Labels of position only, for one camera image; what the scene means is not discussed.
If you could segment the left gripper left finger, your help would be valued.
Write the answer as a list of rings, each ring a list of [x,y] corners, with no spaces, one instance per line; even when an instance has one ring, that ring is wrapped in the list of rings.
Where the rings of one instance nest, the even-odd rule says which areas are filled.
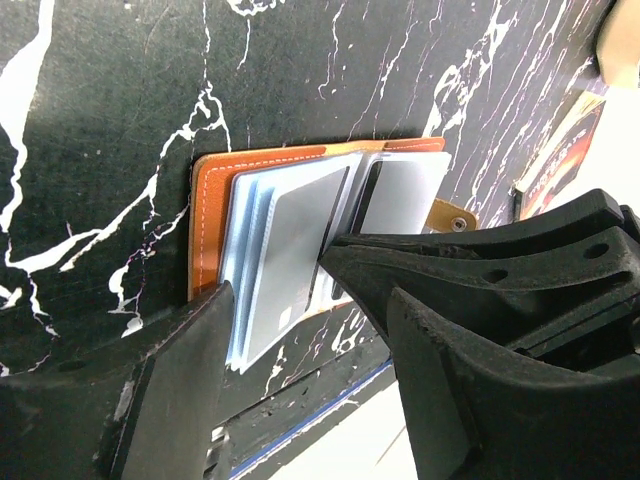
[[[1,381],[5,479],[200,479],[234,315],[229,284],[82,357]]]

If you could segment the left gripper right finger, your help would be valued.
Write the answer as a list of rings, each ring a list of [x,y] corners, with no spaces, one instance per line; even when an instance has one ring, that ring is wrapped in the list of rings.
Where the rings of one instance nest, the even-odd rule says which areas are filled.
[[[387,308],[422,479],[635,479],[639,358],[604,348],[579,372],[511,351],[402,289]]]

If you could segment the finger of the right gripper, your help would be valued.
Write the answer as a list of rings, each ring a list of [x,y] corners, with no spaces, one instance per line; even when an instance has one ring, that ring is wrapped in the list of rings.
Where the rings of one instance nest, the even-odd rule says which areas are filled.
[[[438,245],[433,235],[345,238],[321,265],[384,340],[394,289],[514,350],[556,350],[639,309],[639,245],[617,226],[504,258]]]
[[[335,257],[359,247],[439,256],[453,250],[469,252],[481,259],[503,259],[568,246],[611,227],[625,229],[627,220],[626,205],[618,204],[601,189],[593,189],[538,216],[491,229],[420,235],[342,236],[329,247],[329,256]]]

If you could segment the dark credit card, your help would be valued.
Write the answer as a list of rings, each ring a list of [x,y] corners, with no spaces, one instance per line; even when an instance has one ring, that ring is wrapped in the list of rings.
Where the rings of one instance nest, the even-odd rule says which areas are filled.
[[[419,234],[444,179],[446,152],[356,151],[326,160],[347,169],[323,251],[346,234]]]
[[[301,165],[260,181],[267,217],[242,354],[253,365],[306,311],[316,261],[349,166]]]

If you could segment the brown leather card holder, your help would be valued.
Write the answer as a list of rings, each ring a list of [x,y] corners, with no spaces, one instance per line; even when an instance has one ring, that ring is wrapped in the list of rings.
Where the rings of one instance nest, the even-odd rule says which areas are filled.
[[[260,187],[260,181],[291,167],[309,164],[325,166],[326,160],[331,157],[356,151],[446,152],[444,145],[440,137],[361,140],[211,154],[196,162],[192,175],[188,292],[196,295],[207,287],[221,283],[228,283],[232,287],[235,310],[226,362],[233,371],[246,372],[302,320],[349,301],[344,289],[318,263],[325,252],[322,250],[323,244],[336,217],[337,198],[316,261],[306,311],[253,365],[244,372],[240,370],[247,316],[267,217],[269,194]],[[471,212],[441,200],[436,194],[422,232],[425,229],[464,232],[472,231],[476,226],[476,217]]]

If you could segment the dark red picture book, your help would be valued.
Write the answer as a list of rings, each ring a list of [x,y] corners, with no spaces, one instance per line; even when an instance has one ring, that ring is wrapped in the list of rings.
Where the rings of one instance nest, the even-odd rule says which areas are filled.
[[[513,220],[544,213],[576,177],[591,146],[606,99],[584,91],[514,185]]]

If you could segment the beige oval tray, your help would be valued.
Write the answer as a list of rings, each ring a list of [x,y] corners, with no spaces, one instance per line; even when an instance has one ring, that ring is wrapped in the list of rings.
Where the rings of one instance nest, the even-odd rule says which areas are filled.
[[[639,0],[618,0],[596,42],[602,81],[610,87],[639,88]]]

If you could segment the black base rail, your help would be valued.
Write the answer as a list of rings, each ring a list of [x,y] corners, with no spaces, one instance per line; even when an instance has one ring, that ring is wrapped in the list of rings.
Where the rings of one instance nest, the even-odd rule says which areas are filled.
[[[206,479],[269,479],[393,381],[390,353],[368,344],[232,416]]]

